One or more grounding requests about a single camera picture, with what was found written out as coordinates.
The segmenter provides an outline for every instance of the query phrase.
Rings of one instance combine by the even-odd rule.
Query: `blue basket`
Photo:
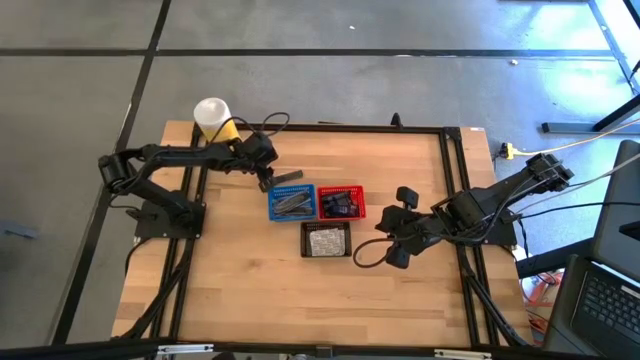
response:
[[[276,200],[295,195],[300,192],[308,192],[311,195],[311,215],[304,216],[281,216],[273,213],[273,204]],[[293,185],[281,186],[269,190],[269,220],[275,222],[313,220],[316,218],[316,192],[313,185]]]

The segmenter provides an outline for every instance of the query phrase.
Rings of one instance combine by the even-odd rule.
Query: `wooden table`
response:
[[[192,127],[192,122],[169,121],[162,144],[187,146]],[[463,128],[462,136],[471,185],[493,184],[484,130]],[[276,174],[304,170],[304,179],[291,184],[364,186],[367,218],[351,224],[354,248],[384,236],[374,225],[385,206],[397,204],[398,186],[416,190],[418,210],[424,212],[447,197],[435,135],[284,131],[272,139],[280,156],[273,164]],[[450,148],[456,168],[455,151]],[[161,169],[153,181],[178,189],[182,174],[179,168]],[[204,201],[205,228],[196,242],[180,339],[469,346],[451,244],[442,242],[412,257],[407,270],[386,264],[360,269],[347,257],[301,258],[300,224],[269,222],[266,195],[254,176],[210,172]],[[156,295],[167,243],[151,240],[133,255],[113,335],[128,330]],[[366,248],[361,261],[377,260],[387,246]],[[511,256],[495,246],[485,246],[484,252],[493,299],[518,333],[531,341]],[[167,306],[162,334],[167,334],[171,309]],[[475,309],[486,342],[477,299]]]

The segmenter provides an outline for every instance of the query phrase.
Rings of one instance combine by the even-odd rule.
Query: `plastic basket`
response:
[[[349,192],[351,201],[354,205],[358,206],[358,216],[347,218],[328,218],[324,214],[324,208],[322,207],[322,197],[325,195],[331,195],[341,192]],[[367,217],[367,211],[364,205],[364,189],[360,185],[345,185],[345,186],[325,186],[318,187],[318,219],[323,221],[352,221],[360,220]]]
[[[287,196],[291,196],[300,192],[306,191],[311,195],[311,215],[302,215],[302,216],[283,216],[276,215],[273,212],[274,202],[285,198]],[[314,186],[311,184],[308,185],[293,185],[293,186],[280,186],[275,187],[269,190],[269,220],[275,222],[287,222],[287,221],[301,221],[301,220],[313,220],[316,218],[317,214],[317,206],[316,206],[316,196]]]
[[[312,231],[326,230],[326,229],[339,229],[344,230],[344,254],[336,256],[312,256],[311,255],[311,240],[309,234]],[[348,222],[313,222],[300,224],[300,255],[302,257],[315,257],[315,258],[327,258],[327,257],[343,257],[351,256],[351,229]]]

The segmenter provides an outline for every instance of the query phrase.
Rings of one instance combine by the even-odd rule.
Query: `gray floor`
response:
[[[160,4],[4,0],[0,47],[144,48]],[[174,0],[160,47],[606,49],[607,44],[588,6],[579,2]],[[399,112],[410,125],[484,127],[493,149],[509,141],[535,150],[582,138],[542,135],[540,123],[596,121],[631,97],[612,59],[517,59],[517,66],[510,60],[156,58],[130,145],[157,142],[166,120],[190,120],[200,99],[218,96],[234,115],[252,121],[288,111],[300,123],[387,124]],[[96,159],[113,148],[140,64],[138,57],[0,57],[0,219],[41,233],[36,240],[0,238],[0,348],[48,341],[100,184]],[[622,139],[613,136],[557,155],[582,181],[611,168]],[[523,164],[521,158],[499,160],[498,177]],[[603,180],[540,209],[598,201],[605,188]],[[598,211],[526,220],[532,251],[589,237]],[[108,338],[133,227],[121,211],[109,212],[70,341]]]

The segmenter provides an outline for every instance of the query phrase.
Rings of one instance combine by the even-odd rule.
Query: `black basket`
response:
[[[336,256],[312,256],[311,240],[309,234],[317,230],[339,229],[344,230],[344,255]],[[351,256],[351,228],[348,222],[308,222],[300,224],[300,255],[302,257],[350,257]]]

